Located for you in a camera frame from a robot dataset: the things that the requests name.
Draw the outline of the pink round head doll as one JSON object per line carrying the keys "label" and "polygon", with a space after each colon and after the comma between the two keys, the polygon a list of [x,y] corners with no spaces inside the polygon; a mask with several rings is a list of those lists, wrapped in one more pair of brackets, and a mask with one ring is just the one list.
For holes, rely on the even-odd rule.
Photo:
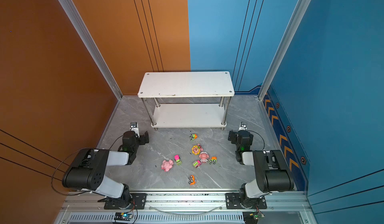
{"label": "pink round head doll", "polygon": [[201,163],[207,163],[210,159],[210,156],[207,152],[201,152],[199,154],[199,158]]}

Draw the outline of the pink sheep toy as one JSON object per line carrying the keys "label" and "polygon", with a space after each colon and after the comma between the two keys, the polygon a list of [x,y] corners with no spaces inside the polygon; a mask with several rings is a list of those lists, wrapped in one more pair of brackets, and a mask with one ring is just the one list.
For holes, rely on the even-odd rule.
{"label": "pink sheep toy", "polygon": [[164,160],[161,165],[161,169],[165,172],[169,172],[173,168],[174,162],[172,160]]}

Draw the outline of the yellow flower doll toy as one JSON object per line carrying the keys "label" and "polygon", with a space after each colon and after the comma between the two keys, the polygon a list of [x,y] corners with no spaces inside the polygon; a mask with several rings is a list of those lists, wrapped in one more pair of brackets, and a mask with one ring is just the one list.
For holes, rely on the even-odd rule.
{"label": "yellow flower doll toy", "polygon": [[200,144],[197,144],[197,145],[194,145],[193,147],[192,147],[192,153],[194,154],[194,155],[200,155],[200,153],[201,152],[203,152],[203,148],[202,148],[202,146],[200,145]]}

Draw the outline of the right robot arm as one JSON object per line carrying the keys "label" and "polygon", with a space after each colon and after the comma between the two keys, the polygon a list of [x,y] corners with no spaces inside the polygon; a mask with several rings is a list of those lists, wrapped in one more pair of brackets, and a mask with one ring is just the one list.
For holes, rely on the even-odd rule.
{"label": "right robot arm", "polygon": [[252,151],[254,135],[243,129],[230,131],[228,141],[236,146],[238,163],[254,167],[255,179],[239,189],[240,205],[245,209],[257,207],[265,196],[273,193],[290,192],[295,188],[294,178],[283,153],[279,150]]}

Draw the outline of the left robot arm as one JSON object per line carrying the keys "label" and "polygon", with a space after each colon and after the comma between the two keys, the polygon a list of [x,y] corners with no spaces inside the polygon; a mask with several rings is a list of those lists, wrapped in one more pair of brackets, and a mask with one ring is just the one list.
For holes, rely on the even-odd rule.
{"label": "left robot arm", "polygon": [[62,185],[68,189],[86,189],[104,196],[100,202],[105,209],[132,209],[134,198],[129,186],[118,183],[105,175],[106,168],[132,165],[139,146],[150,142],[149,133],[125,132],[117,151],[106,149],[82,149],[65,172]]}

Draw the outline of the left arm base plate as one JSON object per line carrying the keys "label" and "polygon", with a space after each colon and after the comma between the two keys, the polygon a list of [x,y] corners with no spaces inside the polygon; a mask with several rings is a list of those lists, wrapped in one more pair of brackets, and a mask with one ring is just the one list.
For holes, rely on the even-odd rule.
{"label": "left arm base plate", "polygon": [[129,201],[122,201],[118,199],[107,198],[105,202],[105,210],[143,210],[147,201],[146,193],[133,193],[130,194]]}

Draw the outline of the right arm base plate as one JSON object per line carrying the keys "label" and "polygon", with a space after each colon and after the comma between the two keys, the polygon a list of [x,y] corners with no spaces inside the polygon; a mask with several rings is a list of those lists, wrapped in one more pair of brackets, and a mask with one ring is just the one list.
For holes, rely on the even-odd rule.
{"label": "right arm base plate", "polygon": [[226,207],[229,210],[234,209],[252,209],[265,210],[267,209],[267,201],[265,197],[259,198],[241,198],[239,193],[226,193]]}

